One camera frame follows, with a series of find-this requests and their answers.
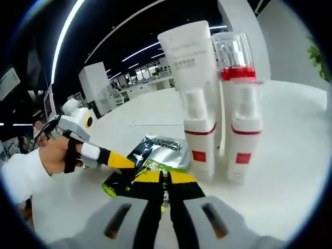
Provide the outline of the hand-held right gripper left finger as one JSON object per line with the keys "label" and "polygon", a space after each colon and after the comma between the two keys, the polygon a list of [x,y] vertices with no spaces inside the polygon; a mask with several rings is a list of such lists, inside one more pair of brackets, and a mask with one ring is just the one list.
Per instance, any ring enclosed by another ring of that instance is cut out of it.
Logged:
{"label": "hand-held right gripper left finger", "polygon": [[49,248],[153,248],[161,218],[161,171],[146,171],[126,196],[118,196],[94,212],[85,228]]}

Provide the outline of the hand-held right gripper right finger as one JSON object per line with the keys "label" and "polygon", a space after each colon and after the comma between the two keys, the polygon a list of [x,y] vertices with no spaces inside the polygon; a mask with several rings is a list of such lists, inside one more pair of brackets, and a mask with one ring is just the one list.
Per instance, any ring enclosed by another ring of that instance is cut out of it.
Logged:
{"label": "hand-held right gripper right finger", "polygon": [[216,196],[204,194],[196,179],[168,172],[171,221],[180,248],[282,248],[272,236],[260,236],[244,217]]}

